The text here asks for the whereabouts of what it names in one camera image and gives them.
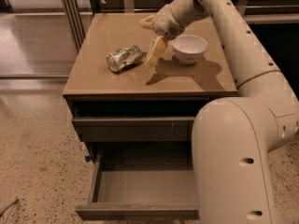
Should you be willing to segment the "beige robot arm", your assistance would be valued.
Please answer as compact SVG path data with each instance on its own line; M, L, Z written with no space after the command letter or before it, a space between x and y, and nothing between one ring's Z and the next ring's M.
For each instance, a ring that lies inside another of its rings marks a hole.
M200 224L279 224L268 154L298 132L299 101L232 0L174 0L142 20L153 30L146 58L155 65L169 41L211 17L237 95L205 105L192 126Z

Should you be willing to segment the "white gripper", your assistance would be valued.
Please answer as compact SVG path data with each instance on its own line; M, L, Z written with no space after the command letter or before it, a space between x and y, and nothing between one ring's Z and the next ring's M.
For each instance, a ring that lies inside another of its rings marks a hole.
M184 28L177 22L173 11L169 5L162 7L156 15L150 15L139 21L139 25L144 29L152 29L159 35L151 39L149 52L146 56L146 64L154 66L164 55L168 40L174 40L184 32Z

